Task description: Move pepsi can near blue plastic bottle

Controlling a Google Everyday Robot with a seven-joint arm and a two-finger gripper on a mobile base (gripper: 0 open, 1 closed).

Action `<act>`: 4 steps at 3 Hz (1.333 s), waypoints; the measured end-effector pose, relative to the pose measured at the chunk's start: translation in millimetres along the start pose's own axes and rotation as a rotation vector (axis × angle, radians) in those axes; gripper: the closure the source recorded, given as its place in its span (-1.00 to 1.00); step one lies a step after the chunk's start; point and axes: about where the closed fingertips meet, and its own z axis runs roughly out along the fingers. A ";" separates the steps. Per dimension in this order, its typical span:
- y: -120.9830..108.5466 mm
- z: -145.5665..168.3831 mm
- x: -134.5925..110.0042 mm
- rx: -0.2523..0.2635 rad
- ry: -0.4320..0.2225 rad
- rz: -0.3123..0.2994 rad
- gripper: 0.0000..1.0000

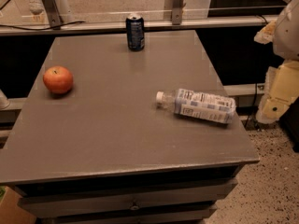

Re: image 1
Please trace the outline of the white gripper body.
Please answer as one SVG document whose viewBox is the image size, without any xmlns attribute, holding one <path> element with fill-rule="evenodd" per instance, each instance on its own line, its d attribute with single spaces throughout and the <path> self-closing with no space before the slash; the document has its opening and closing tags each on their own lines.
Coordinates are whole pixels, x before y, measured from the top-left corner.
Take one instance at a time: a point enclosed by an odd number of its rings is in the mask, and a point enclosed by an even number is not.
<svg viewBox="0 0 299 224">
<path fill-rule="evenodd" d="M 270 66 L 256 113 L 262 124 L 279 120 L 299 97 L 299 62 L 285 61 L 278 68 Z"/>
</svg>

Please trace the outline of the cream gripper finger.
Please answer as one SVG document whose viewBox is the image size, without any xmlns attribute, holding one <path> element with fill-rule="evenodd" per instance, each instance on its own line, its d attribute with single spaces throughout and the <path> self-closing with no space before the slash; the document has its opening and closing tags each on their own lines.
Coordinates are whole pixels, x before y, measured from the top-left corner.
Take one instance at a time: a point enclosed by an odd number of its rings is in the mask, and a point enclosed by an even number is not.
<svg viewBox="0 0 299 224">
<path fill-rule="evenodd" d="M 276 24 L 277 21 L 270 21 L 266 24 L 265 27 L 254 36 L 254 41 L 264 45 L 272 42 Z"/>
</svg>

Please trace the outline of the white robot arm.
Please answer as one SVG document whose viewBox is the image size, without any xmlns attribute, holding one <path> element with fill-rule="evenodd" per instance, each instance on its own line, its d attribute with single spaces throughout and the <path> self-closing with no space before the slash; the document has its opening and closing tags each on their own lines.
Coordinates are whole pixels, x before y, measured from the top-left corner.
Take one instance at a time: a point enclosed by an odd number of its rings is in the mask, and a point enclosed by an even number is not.
<svg viewBox="0 0 299 224">
<path fill-rule="evenodd" d="M 283 59 L 278 68 L 268 68 L 256 113 L 260 123 L 270 124 L 279 120 L 299 97 L 299 0 L 291 0 L 275 21 L 254 36 L 254 41 L 272 43 L 273 52 Z"/>
</svg>

